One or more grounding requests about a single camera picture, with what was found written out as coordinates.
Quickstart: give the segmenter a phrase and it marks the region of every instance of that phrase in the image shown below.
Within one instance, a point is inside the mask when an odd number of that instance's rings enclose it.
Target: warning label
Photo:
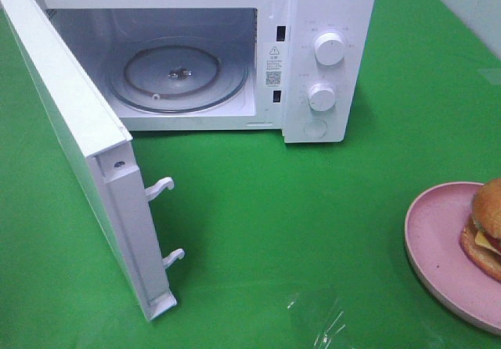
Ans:
[[[268,87],[279,87],[283,81],[282,71],[286,60],[287,50],[283,43],[270,42],[265,44],[265,84]]]

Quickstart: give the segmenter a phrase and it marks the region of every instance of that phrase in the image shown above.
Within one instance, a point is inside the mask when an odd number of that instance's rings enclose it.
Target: sesame bun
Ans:
[[[471,215],[491,237],[501,239],[501,178],[483,185],[471,202]]]
[[[460,244],[466,255],[487,275],[501,281],[501,257],[475,243],[477,227],[471,218],[461,232]]]

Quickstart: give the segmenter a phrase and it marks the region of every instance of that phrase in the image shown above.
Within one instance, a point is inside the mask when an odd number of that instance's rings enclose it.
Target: burger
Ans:
[[[501,178],[486,183],[474,195],[460,244],[482,271],[501,281]]]

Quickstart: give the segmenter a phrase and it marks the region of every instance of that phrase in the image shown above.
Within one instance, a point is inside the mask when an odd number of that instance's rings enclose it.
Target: cheese slice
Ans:
[[[496,254],[501,255],[498,250],[492,247],[492,245],[485,238],[484,233],[482,233],[480,230],[477,231],[477,235],[475,236],[475,243],[479,246],[485,247],[486,249],[494,251]]]

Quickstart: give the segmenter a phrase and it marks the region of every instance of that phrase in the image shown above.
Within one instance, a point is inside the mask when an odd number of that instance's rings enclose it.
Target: glass turntable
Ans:
[[[238,45],[198,37],[120,43],[108,84],[123,103],[155,113],[188,113],[233,97],[247,79]]]

